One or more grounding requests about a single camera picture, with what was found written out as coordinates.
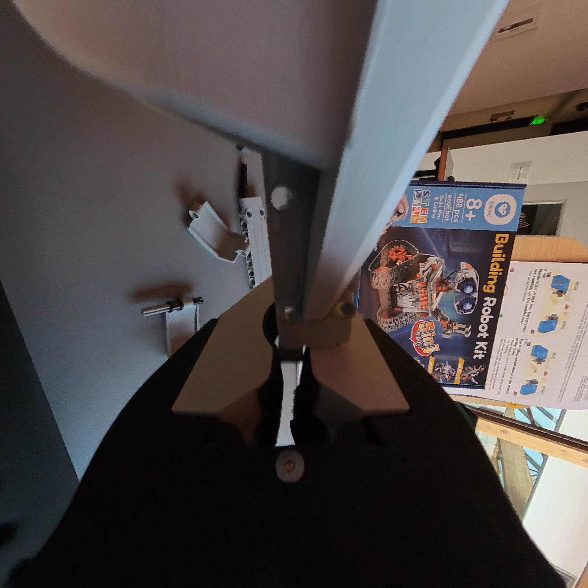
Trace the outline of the short grey toy panel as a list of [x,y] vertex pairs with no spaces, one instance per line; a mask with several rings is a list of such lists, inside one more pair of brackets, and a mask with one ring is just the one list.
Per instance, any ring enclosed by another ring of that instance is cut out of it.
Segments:
[[163,313],[166,354],[170,358],[201,328],[201,305],[186,307],[181,311]]

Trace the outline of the curved grey toy panel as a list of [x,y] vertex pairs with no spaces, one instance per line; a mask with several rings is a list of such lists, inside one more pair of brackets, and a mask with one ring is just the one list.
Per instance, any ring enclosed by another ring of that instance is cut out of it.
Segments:
[[209,202],[195,203],[189,215],[188,232],[215,258],[235,263],[238,256],[250,252],[247,238],[230,230]]

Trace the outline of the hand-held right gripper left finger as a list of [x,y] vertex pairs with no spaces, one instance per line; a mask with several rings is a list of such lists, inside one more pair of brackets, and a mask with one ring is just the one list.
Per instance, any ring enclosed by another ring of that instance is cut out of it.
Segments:
[[262,321],[274,302],[272,278],[223,313],[172,410],[235,425],[246,443],[262,420],[258,390],[268,380],[272,347]]

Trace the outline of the long grey toy panel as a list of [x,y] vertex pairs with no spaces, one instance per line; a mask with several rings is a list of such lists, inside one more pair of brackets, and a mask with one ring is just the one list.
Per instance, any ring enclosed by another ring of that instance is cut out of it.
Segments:
[[[242,159],[247,165],[246,155],[250,155],[251,152],[240,144],[236,145],[236,149],[239,160]],[[249,177],[248,185],[248,197],[238,199],[238,204],[240,230],[251,246],[246,256],[246,269],[250,287],[254,289],[269,278],[272,271],[265,201],[262,196],[255,194],[254,186],[249,183]]]

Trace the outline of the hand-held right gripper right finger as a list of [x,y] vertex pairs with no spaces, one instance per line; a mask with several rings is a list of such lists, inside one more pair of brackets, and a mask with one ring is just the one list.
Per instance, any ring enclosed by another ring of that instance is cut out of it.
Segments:
[[305,350],[296,388],[296,442],[329,443],[342,426],[410,411],[363,317],[349,342]]

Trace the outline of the grey desk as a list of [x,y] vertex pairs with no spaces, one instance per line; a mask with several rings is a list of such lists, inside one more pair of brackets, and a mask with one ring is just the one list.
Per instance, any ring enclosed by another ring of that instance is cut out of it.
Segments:
[[194,288],[211,318],[249,289],[184,223],[210,202],[237,227],[236,140],[78,68],[1,1],[1,279],[78,477],[164,359],[139,302]]

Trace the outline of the grey toy beam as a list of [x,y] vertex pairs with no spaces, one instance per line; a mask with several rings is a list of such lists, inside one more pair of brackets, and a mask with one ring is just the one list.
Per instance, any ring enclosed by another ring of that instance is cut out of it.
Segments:
[[306,269],[320,170],[263,150],[262,171],[279,344],[298,350],[305,344]]

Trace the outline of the white printed task sheet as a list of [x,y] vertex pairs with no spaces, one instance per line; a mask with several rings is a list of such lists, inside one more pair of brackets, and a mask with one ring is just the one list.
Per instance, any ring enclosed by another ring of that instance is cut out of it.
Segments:
[[512,261],[487,395],[498,401],[587,409],[587,264]]

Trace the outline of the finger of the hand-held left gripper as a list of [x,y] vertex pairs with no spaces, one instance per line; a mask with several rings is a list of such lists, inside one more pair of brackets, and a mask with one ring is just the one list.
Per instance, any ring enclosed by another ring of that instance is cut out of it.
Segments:
[[78,68],[322,172],[303,278],[323,319],[507,1],[15,1]]

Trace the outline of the grey axle with black pin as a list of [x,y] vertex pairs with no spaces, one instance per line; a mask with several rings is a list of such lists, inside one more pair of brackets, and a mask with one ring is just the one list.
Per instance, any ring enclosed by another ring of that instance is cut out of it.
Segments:
[[175,300],[166,301],[160,305],[154,305],[150,307],[145,307],[141,309],[141,315],[143,317],[158,315],[162,313],[173,313],[173,312],[180,312],[188,308],[192,308],[194,306],[202,305],[203,298],[202,297],[187,297],[187,298],[179,298]]

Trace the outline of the blue toy robot box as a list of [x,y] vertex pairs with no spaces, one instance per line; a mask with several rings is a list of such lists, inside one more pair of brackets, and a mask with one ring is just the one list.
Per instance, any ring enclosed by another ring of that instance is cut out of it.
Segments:
[[361,315],[442,386],[486,387],[525,189],[411,182],[362,267]]

